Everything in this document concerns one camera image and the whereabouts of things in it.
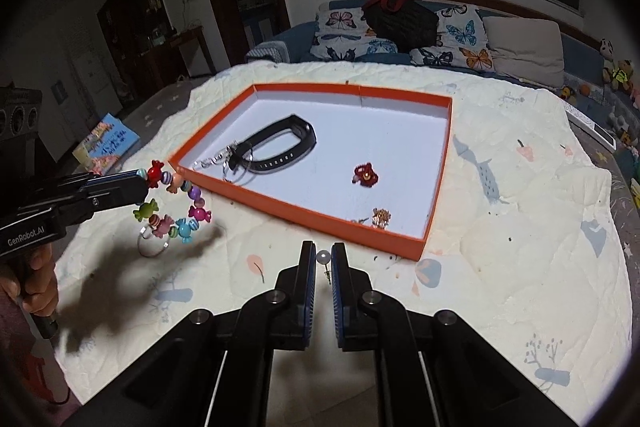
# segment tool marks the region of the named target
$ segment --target beige cushion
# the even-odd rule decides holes
[[[560,28],[553,21],[521,17],[482,19],[497,73],[549,87],[564,84]]]

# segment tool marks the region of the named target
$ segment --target colorful bead bracelet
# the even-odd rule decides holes
[[[191,217],[191,219],[187,221],[186,217],[181,217],[177,221],[174,221],[168,214],[160,217],[158,214],[155,214],[155,212],[160,210],[158,202],[155,199],[151,199],[148,203],[140,204],[139,208],[133,211],[133,216],[139,222],[147,219],[148,227],[143,227],[142,230],[140,230],[138,251],[140,251],[140,238],[149,239],[153,235],[162,239],[165,235],[168,236],[162,250],[158,253],[145,255],[140,251],[141,255],[145,255],[146,257],[154,257],[162,253],[168,248],[169,239],[174,239],[178,236],[182,238],[183,243],[190,243],[193,241],[191,233],[199,229],[200,221],[211,222],[211,211],[204,209],[205,200],[202,197],[200,188],[191,184],[189,180],[183,179],[180,174],[171,174],[171,172],[162,171],[162,167],[164,167],[164,163],[153,160],[150,169],[146,171],[145,169],[138,169],[138,176],[146,180],[149,188],[158,188],[158,182],[160,182],[162,185],[168,185],[166,190],[172,194],[177,194],[178,188],[180,188],[182,192],[186,192],[189,198],[193,200],[193,205],[190,206],[188,214],[188,217]]]

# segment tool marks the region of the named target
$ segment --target wooden door frame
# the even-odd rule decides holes
[[[233,28],[233,25],[238,23],[240,16],[238,4],[234,3],[233,10],[235,12],[229,13],[229,7],[225,6],[224,0],[209,0],[209,2],[216,17],[229,63],[231,66],[244,64],[244,55],[249,49],[249,43],[246,41],[246,36],[244,36],[244,42],[239,42],[241,39],[239,33],[237,29]],[[291,28],[285,0],[276,0],[276,16],[281,31]],[[242,26],[242,34],[244,35],[244,25]]]

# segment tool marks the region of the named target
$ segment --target black wristband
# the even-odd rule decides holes
[[[247,160],[244,156],[255,150],[260,143],[267,141],[276,134],[282,131],[290,130],[295,136],[300,138],[300,142],[294,145],[291,149],[286,150],[283,153],[272,156],[264,160]],[[261,129],[254,135],[250,136],[243,142],[236,145],[228,160],[228,166],[232,171],[241,165],[244,169],[250,172],[269,172],[275,169],[280,169],[290,163],[299,160],[307,154],[316,145],[316,133],[314,128],[305,120],[302,120],[298,115],[292,114],[287,118],[278,120],[264,129]]]

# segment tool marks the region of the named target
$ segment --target pillow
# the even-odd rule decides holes
[[[558,23],[521,17],[485,17],[495,71],[549,87],[564,84]]]
[[[316,34],[310,53],[322,60],[349,60],[380,53],[397,53],[388,39],[380,39],[362,20],[362,8],[324,10],[316,15]]]
[[[411,50],[411,61],[417,66],[495,71],[487,43],[478,7],[471,4],[452,6],[438,12],[436,45]]]

